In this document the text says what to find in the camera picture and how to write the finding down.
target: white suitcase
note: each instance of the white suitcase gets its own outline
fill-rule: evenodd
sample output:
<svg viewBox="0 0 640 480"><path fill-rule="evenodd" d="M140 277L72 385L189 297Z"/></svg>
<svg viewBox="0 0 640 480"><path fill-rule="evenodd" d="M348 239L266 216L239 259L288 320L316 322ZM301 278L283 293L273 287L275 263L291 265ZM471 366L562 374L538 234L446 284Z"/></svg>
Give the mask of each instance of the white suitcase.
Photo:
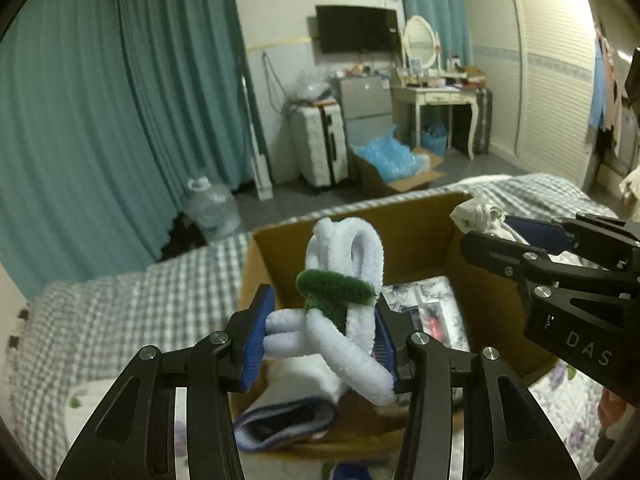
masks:
<svg viewBox="0 0 640 480"><path fill-rule="evenodd" d="M314 187L348 178L344 125L338 105L300 107L290 117L293 145L302 176Z"/></svg>

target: white wall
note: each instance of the white wall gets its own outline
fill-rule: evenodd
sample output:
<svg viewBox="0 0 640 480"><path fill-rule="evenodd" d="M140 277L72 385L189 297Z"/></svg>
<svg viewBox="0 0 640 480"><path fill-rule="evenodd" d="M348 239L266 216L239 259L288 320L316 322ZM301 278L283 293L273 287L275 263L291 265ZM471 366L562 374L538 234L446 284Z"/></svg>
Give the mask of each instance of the white wall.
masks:
<svg viewBox="0 0 640 480"><path fill-rule="evenodd" d="M324 79L337 68L353 66L357 54L323 56L318 53L311 38L316 36L315 6L319 4L360 5L387 7L398 13L399 25L404 23L402 0L236 0L244 42L248 49L249 66L260 110L260 120L269 150L273 177L277 183L296 178L298 164L290 141L287 121L274 110L286 101L282 92L275 90L268 98L262 53L267 52L274 70L286 87L294 94L297 83L304 79ZM376 67L388 66L388 56L377 56Z"/></svg>
<svg viewBox="0 0 640 480"><path fill-rule="evenodd" d="M14 330L15 319L20 309L26 304L24 296L0 265L0 417L10 430L13 430L13 415L9 404L8 385L4 383L4 367L6 365L6 343Z"/></svg>

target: gray floor tile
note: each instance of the gray floor tile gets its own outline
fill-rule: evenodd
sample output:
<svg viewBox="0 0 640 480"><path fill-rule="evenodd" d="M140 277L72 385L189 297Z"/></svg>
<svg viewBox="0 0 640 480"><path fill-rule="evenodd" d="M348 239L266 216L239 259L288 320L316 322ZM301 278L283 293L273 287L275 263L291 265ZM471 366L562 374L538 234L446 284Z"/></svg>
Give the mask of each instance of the gray floor tile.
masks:
<svg viewBox="0 0 640 480"><path fill-rule="evenodd" d="M437 170L444 171L446 175L436 180L433 183L433 187L447 186L459 181L461 178L470 176L489 174L517 176L526 173L526 171L492 153L476 155L474 160L469 160L466 155L463 155L458 150L449 150L444 162L437 167Z"/></svg>
<svg viewBox="0 0 640 480"><path fill-rule="evenodd" d="M607 188L602 184L594 182L587 194L591 200L608 207L620 218L628 218L628 211L625 209L622 201L607 191Z"/></svg>
<svg viewBox="0 0 640 480"><path fill-rule="evenodd" d="M470 176L499 173L516 176L525 173L497 155L476 155L474 160L469 160L457 150L447 153L438 170L444 171L446 175L436 180L433 187L446 186ZM247 230L364 199L360 188L353 184L341 184L329 190L317 191L301 178L276 186L273 189L273 199L264 202L258 200L254 190L236 193L240 216Z"/></svg>
<svg viewBox="0 0 640 480"><path fill-rule="evenodd" d="M247 231L252 231L266 224L280 222L287 217L275 198L258 200L255 190L236 193L236 201L242 224Z"/></svg>

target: television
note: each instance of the television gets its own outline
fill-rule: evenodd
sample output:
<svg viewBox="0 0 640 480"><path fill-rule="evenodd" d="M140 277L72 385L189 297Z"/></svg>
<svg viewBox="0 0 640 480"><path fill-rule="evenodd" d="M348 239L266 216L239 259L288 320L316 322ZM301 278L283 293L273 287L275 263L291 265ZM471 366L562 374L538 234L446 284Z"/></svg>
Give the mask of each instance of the television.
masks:
<svg viewBox="0 0 640 480"><path fill-rule="evenodd" d="M397 52L398 17L392 9L316 6L320 50L337 52Z"/></svg>

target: white towel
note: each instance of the white towel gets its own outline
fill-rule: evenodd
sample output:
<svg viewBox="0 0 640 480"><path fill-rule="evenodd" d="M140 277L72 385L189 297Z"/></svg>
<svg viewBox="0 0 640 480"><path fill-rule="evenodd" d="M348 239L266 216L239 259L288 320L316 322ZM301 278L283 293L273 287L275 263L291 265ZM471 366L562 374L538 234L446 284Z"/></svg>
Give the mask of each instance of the white towel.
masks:
<svg viewBox="0 0 640 480"><path fill-rule="evenodd" d="M321 219L306 248L307 269L332 270L382 288L383 248L375 229L360 218ZM320 354L348 386L377 405L394 401L393 377L371 356L376 326L372 306L348 304L346 335L317 309L277 310L267 318L265 355Z"/></svg>
<svg viewBox="0 0 640 480"><path fill-rule="evenodd" d="M472 198L463 202L456 206L449 217L463 233L475 231L493 234L499 238L529 245L519 232L507 225L504 211L484 198ZM557 255L550 254L549 259L557 264L594 266L568 251Z"/></svg>
<svg viewBox="0 0 640 480"><path fill-rule="evenodd" d="M635 168L620 182L620 193L624 200L628 200L630 195L640 200L640 166Z"/></svg>
<svg viewBox="0 0 640 480"><path fill-rule="evenodd" d="M318 354L269 363L267 389L234 423L238 449L257 452L322 437L347 386Z"/></svg>

